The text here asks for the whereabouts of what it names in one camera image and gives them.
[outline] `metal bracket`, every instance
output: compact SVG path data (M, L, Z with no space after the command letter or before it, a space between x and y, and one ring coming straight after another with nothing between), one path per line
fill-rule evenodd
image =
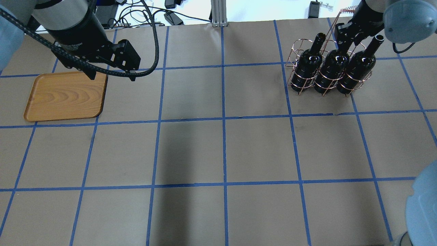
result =
M212 26L228 26L226 18L226 0L211 0Z

